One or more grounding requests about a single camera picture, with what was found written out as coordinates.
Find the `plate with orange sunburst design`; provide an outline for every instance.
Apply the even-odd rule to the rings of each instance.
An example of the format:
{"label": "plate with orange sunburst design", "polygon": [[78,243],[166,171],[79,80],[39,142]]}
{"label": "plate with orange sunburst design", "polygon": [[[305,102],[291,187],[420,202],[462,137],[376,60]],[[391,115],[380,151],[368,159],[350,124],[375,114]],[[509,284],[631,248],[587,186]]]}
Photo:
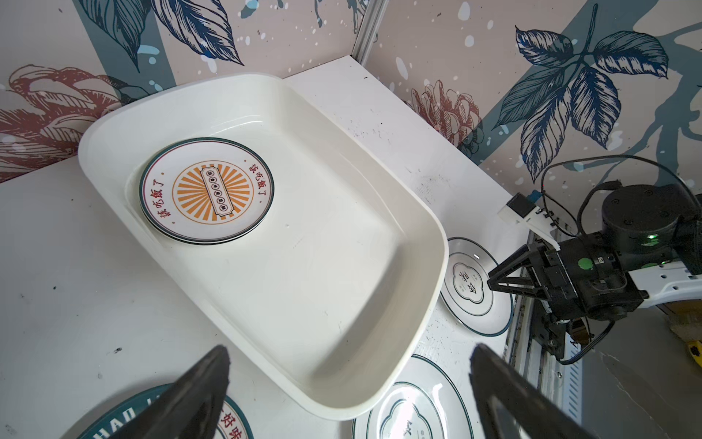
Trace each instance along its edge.
{"label": "plate with orange sunburst design", "polygon": [[241,143],[193,138],[160,151],[144,170],[141,207],[163,234],[190,244],[235,240],[263,220],[273,201],[266,163]]}

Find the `orange sunburst pattern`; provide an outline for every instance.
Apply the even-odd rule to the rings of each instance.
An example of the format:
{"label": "orange sunburst pattern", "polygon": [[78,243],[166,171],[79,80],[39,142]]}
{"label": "orange sunburst pattern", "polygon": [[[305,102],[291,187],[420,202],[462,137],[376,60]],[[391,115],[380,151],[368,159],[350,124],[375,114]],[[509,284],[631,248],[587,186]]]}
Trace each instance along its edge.
{"label": "orange sunburst pattern", "polygon": [[[200,171],[216,167],[232,202],[234,211],[225,216],[217,215],[202,180]],[[173,201],[178,210],[188,219],[201,224],[224,224],[239,218],[251,204],[253,198],[251,179],[238,166],[213,160],[200,162],[180,173],[173,186]]]}

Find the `floral wallpaper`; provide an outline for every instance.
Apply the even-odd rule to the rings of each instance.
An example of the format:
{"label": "floral wallpaper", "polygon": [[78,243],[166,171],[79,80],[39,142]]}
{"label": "floral wallpaper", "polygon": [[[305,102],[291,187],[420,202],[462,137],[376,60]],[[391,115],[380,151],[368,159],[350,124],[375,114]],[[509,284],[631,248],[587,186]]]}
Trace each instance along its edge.
{"label": "floral wallpaper", "polygon": [[7,2],[0,182],[75,155],[99,117],[164,89],[250,71],[286,77],[348,55],[368,1]]}
{"label": "floral wallpaper", "polygon": [[[600,182],[673,182],[588,159],[618,154],[702,188],[699,1],[391,1],[366,68],[511,193],[535,196],[566,160],[578,161],[547,171],[545,188],[572,212]],[[586,231],[600,227],[600,192]]]}

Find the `yellow object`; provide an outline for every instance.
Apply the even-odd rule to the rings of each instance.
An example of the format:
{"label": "yellow object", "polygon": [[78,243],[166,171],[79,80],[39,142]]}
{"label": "yellow object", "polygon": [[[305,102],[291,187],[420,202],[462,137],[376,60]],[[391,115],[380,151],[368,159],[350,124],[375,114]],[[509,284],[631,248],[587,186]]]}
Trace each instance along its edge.
{"label": "yellow object", "polygon": [[702,367],[702,341],[688,341],[687,351],[690,352],[690,355],[697,361],[697,364]]}

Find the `white plastic tray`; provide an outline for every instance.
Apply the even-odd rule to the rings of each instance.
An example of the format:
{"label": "white plastic tray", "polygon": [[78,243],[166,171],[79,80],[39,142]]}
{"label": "white plastic tray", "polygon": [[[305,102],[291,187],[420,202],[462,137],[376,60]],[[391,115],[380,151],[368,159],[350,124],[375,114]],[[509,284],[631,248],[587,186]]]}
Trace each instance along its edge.
{"label": "white plastic tray", "polygon": [[[214,136],[268,164],[276,192],[249,234],[198,246],[144,217],[140,175],[160,149]],[[164,91],[101,118],[79,161],[141,245],[302,407],[371,409],[412,354],[446,270],[434,214],[283,81],[241,74]]]}

